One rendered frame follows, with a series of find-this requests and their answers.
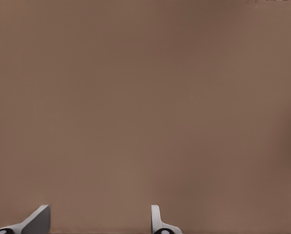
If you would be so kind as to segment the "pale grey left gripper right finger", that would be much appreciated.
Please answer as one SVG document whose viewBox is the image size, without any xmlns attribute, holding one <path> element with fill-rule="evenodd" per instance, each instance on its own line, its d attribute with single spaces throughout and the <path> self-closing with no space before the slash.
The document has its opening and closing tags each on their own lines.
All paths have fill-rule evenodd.
<svg viewBox="0 0 291 234">
<path fill-rule="evenodd" d="M 159 205 L 151 205 L 151 234 L 183 234 L 180 228 L 164 223 Z"/>
</svg>

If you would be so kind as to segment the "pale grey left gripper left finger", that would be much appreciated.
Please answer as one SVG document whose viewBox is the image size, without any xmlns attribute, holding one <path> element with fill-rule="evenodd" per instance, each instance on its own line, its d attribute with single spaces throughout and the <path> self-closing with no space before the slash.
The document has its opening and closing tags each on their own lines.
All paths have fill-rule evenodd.
<svg viewBox="0 0 291 234">
<path fill-rule="evenodd" d="M 41 205 L 21 223 L 0 228 L 0 234 L 49 234 L 50 205 Z"/>
</svg>

